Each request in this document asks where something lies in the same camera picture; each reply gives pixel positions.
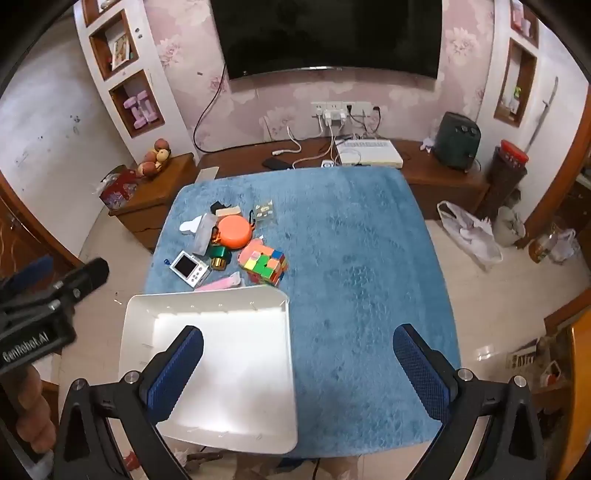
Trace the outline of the person's left hand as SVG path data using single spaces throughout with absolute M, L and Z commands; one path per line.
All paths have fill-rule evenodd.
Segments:
M 16 431 L 37 454 L 50 451 L 56 442 L 56 428 L 51 421 L 51 410 L 42 395 L 42 380 L 38 371 L 31 365 L 26 376 L 18 386 L 18 401 L 22 408 Z

